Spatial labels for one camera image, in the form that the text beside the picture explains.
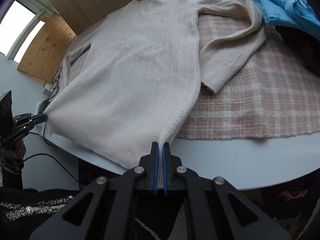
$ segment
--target white knit sweater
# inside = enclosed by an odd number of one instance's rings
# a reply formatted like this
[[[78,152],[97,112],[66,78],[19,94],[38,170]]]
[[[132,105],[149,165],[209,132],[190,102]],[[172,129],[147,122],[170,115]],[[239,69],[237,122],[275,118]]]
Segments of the white knit sweater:
[[[199,13],[252,24],[212,40],[199,53]],[[86,70],[45,111],[48,132],[125,168],[136,166],[152,141],[161,145],[174,138],[201,82],[217,93],[264,42],[261,20],[251,0],[132,1],[101,20],[64,58],[66,71],[90,47]]]

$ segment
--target blue shirt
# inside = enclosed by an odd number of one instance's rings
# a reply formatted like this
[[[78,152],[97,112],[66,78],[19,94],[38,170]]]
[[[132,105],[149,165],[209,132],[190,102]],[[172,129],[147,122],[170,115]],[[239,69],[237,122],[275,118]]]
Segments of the blue shirt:
[[[306,0],[252,0],[267,25],[300,29],[320,41],[320,22]]]

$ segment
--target power cord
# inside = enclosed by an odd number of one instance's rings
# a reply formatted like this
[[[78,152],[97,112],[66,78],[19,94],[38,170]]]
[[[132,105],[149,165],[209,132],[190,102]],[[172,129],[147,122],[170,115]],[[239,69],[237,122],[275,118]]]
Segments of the power cord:
[[[47,98],[47,102],[49,101],[49,100],[51,100],[52,98],[54,98],[55,96],[56,96],[56,94],[59,92],[59,90],[60,90],[60,87],[59,87],[59,79],[60,79],[60,73],[61,73],[61,71],[62,71],[62,66],[60,66],[58,69],[57,69],[57,71],[56,71],[56,73],[55,73],[55,78],[54,78],[54,80],[53,80],[53,82],[52,82],[52,92],[50,93],[50,95],[48,96],[48,98]]]
[[[29,156],[28,158],[26,158],[25,160],[22,160],[22,163],[25,163],[27,160],[29,160],[33,157],[36,157],[36,156],[40,156],[40,155],[45,155],[45,156],[49,156],[49,157],[53,158],[78,184],[83,186],[55,157],[51,156],[50,154],[47,154],[47,153],[33,154],[33,155]],[[5,165],[9,168],[15,168],[15,167],[18,167],[19,165],[21,165],[21,163],[20,163],[18,165],[11,166],[11,165],[7,164],[3,159],[2,159],[2,162],[5,163]]]
[[[52,144],[52,143],[49,143],[48,139],[46,139],[46,137],[44,136],[44,132],[45,132],[45,123],[44,123],[44,129],[43,129],[43,140],[44,142],[49,145],[49,146],[52,146],[52,147],[55,147],[55,148],[59,148],[58,146]]]

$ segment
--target window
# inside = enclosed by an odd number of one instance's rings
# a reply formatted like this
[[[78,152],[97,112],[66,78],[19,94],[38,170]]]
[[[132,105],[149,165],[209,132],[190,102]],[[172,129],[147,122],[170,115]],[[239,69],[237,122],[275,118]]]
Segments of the window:
[[[36,36],[36,34],[39,32],[39,30],[41,29],[41,27],[43,25],[44,25],[43,21],[38,22],[37,25],[33,28],[33,30],[29,33],[28,37],[24,40],[24,42],[22,43],[16,56],[13,59],[16,63],[20,63],[20,61],[21,61],[24,53],[26,52],[27,48],[29,47],[31,41],[33,40],[33,38]]]
[[[7,55],[35,14],[15,1],[0,24],[0,52]]]

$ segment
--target white wall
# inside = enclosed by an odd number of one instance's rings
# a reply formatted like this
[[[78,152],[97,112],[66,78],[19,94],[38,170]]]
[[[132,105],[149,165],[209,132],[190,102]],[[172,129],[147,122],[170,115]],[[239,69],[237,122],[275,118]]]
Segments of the white wall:
[[[5,59],[0,53],[0,95],[12,90],[12,114],[24,114],[36,110],[36,104],[45,96],[41,93],[44,82],[17,70],[17,65]],[[46,145],[42,137],[29,134],[24,138],[25,158],[36,153],[54,156],[72,175],[78,178],[78,159],[70,153]],[[22,170],[23,187],[37,190],[50,188],[79,189],[69,174],[48,156],[37,156],[25,162]]]

